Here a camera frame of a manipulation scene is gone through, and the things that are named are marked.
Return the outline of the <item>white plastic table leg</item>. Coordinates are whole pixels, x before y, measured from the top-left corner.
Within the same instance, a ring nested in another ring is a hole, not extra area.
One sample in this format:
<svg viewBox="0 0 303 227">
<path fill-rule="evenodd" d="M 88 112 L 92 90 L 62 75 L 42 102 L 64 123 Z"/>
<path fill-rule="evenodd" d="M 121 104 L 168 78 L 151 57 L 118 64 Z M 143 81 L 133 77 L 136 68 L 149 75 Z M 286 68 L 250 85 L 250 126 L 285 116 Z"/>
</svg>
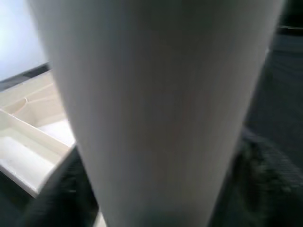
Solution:
<svg viewBox="0 0 303 227">
<path fill-rule="evenodd" d="M 27 0 L 109 227 L 206 227 L 285 0 Z"/>
</svg>

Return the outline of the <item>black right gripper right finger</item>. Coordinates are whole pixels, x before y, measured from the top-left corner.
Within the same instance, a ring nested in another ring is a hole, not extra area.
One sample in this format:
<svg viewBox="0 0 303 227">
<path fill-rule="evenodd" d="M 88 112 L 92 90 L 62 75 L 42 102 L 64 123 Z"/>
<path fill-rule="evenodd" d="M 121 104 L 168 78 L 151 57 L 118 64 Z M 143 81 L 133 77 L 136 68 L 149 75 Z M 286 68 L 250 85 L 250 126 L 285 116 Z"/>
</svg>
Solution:
<svg viewBox="0 0 303 227">
<path fill-rule="evenodd" d="M 243 132 L 210 227 L 303 227 L 303 170 L 266 139 Z"/>
</svg>

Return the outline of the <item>white plastic table top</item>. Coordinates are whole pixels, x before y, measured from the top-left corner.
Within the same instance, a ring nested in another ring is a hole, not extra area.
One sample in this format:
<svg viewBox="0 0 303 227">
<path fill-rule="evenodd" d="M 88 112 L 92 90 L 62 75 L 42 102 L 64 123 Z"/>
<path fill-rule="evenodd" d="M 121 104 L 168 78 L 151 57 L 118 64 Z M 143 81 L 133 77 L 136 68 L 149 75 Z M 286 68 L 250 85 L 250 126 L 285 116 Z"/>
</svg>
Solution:
<svg viewBox="0 0 303 227">
<path fill-rule="evenodd" d="M 75 143 L 51 72 L 0 91 L 0 171 L 35 197 Z"/>
</svg>

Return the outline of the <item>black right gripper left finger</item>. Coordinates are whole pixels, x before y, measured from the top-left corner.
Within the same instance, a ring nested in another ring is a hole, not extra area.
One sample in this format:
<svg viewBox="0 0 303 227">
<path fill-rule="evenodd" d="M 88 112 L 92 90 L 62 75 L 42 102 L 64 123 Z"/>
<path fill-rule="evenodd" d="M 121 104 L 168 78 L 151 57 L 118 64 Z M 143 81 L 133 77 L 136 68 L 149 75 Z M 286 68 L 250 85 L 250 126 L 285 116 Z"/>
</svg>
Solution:
<svg viewBox="0 0 303 227">
<path fill-rule="evenodd" d="M 93 227 L 98 203 L 77 146 L 56 167 L 16 227 Z"/>
</svg>

